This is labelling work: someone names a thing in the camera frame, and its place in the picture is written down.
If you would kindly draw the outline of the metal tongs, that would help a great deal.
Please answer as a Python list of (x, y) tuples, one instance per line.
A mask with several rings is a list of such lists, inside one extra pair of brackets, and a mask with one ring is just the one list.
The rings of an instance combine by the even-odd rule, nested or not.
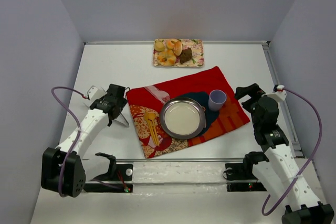
[[(99, 106), (99, 102), (100, 101), (101, 101), (101, 99), (97, 99), (94, 102), (91, 102), (91, 101), (88, 100), (87, 102), (84, 102), (84, 104), (86, 105), (86, 107), (89, 110), (93, 110), (93, 109), (101, 110), (100, 106)], [(121, 112), (121, 114), (116, 119), (109, 119), (108, 118), (108, 120), (109, 120), (108, 126), (111, 126), (112, 122), (116, 121), (118, 124), (120, 124), (120, 125), (122, 125), (124, 127), (130, 127), (129, 122), (127, 121), (127, 119), (125, 118), (125, 116), (123, 115), (122, 112)]]

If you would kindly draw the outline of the orange topped bread bun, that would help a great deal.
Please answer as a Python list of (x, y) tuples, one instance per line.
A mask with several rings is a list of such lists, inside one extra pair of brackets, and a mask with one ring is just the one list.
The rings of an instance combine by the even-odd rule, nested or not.
[(166, 39), (165, 44), (167, 49), (173, 50), (176, 42), (178, 42), (177, 39)]

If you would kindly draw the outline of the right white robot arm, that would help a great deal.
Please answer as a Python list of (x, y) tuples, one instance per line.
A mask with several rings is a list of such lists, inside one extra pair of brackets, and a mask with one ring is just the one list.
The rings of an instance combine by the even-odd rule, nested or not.
[(244, 171), (262, 183), (269, 194), (267, 200), (276, 201), (268, 211), (263, 204), (263, 216), (283, 207), (282, 223), (331, 223), (332, 206), (322, 203), (303, 176), (312, 158), (299, 167), (285, 133), (277, 124), (279, 103), (286, 99), (288, 91), (283, 85), (276, 85), (272, 93), (266, 94), (256, 83), (236, 88), (236, 100), (250, 97), (242, 107), (251, 114), (254, 137), (261, 147), (260, 152), (245, 155)]

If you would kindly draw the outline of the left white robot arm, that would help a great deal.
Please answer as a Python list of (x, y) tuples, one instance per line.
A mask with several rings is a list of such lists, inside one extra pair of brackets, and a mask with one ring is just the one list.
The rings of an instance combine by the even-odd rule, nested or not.
[(97, 161), (83, 164), (83, 157), (98, 134), (110, 127), (122, 114), (127, 104), (126, 88), (110, 84), (104, 90), (92, 86), (86, 94), (71, 89), (89, 101), (87, 114), (80, 121), (76, 115), (57, 96), (55, 100), (73, 117), (74, 131), (57, 147), (47, 148), (42, 156), (41, 187), (54, 191), (60, 197), (77, 197), (86, 182), (97, 180), (101, 175), (112, 178), (117, 171), (117, 161), (112, 154), (98, 152)]

